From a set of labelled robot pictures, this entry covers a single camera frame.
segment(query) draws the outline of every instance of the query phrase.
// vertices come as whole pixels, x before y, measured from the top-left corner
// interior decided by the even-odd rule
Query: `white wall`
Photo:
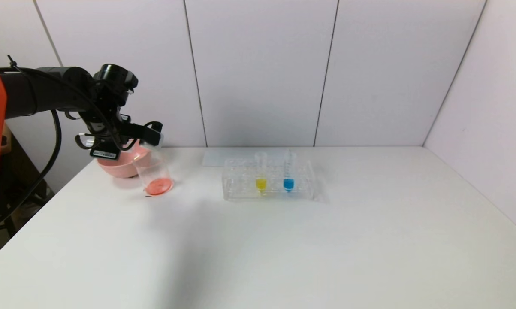
[[[425,147],[516,224],[516,0],[489,0]]]
[[[9,66],[6,55],[12,55],[21,67],[60,65],[30,0],[0,0],[0,67]],[[75,133],[87,131],[84,123],[69,121],[62,114],[60,122],[62,147],[54,167],[45,178],[56,192],[91,161],[88,152],[73,141]],[[52,154],[56,138],[50,112],[9,119],[7,123],[33,164],[42,170]]]
[[[340,0],[316,146],[421,146],[484,0]]]
[[[187,0],[209,146],[313,146],[336,0]]]

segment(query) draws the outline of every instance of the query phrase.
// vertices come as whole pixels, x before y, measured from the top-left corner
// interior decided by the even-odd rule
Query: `white table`
[[[0,251],[0,309],[516,308],[516,227],[419,147],[297,148],[320,201],[226,202],[203,148],[173,191],[82,170]]]

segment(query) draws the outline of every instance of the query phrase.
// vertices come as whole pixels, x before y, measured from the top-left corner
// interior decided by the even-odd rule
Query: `pink bowl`
[[[144,153],[142,160],[145,160],[146,157],[149,157],[149,149],[141,147],[140,142],[137,141],[132,149],[128,151],[121,151],[119,160],[113,161],[107,159],[97,159],[97,164],[102,168],[102,170],[113,177],[128,178],[138,174],[136,167],[132,164],[132,160],[134,160],[136,156],[141,155],[142,153]]]

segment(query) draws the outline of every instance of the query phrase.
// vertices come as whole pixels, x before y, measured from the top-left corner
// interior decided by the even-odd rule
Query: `clear plastic cup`
[[[174,185],[162,152],[150,151],[136,156],[132,164],[136,167],[147,194],[160,195],[168,192]]]

